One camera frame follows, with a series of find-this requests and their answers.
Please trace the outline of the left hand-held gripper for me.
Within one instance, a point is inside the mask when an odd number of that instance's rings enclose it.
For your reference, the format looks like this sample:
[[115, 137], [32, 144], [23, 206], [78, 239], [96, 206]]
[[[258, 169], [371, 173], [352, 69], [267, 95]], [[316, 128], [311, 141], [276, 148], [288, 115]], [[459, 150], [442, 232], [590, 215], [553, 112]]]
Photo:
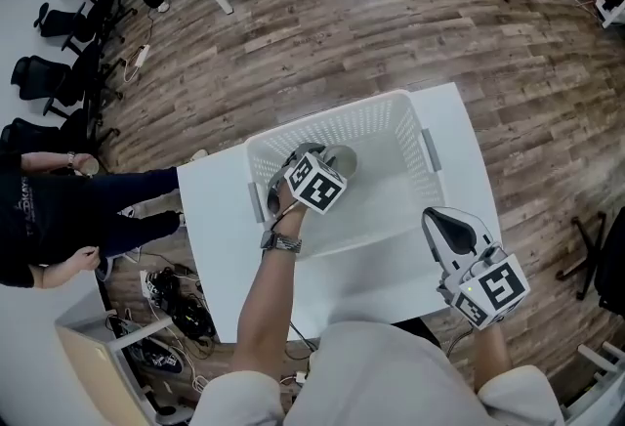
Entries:
[[293, 158], [270, 179], [267, 208], [276, 215], [279, 208], [278, 187], [285, 182], [293, 197], [311, 210], [325, 215], [347, 189], [347, 179], [326, 164], [318, 154], [326, 145], [301, 143], [292, 152]]

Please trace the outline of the person's left hand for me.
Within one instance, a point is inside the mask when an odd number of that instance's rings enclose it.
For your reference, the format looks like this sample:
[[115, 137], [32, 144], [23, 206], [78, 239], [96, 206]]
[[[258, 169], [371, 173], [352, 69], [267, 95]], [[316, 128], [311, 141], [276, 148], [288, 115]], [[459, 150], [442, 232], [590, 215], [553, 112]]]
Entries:
[[279, 211], [272, 229], [291, 238], [299, 238], [308, 208], [297, 200], [286, 183], [278, 189]]

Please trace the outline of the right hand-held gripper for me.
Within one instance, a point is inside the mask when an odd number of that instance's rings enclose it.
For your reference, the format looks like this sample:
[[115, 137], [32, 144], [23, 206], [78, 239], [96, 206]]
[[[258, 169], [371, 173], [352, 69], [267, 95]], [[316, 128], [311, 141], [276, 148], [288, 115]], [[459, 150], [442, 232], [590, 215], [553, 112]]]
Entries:
[[[500, 243], [491, 244], [492, 235], [478, 216], [453, 207], [427, 207], [422, 227], [435, 261], [446, 271], [437, 291], [473, 328], [484, 330], [500, 321], [529, 293], [516, 255]], [[469, 254], [481, 255], [458, 271], [457, 255]]]

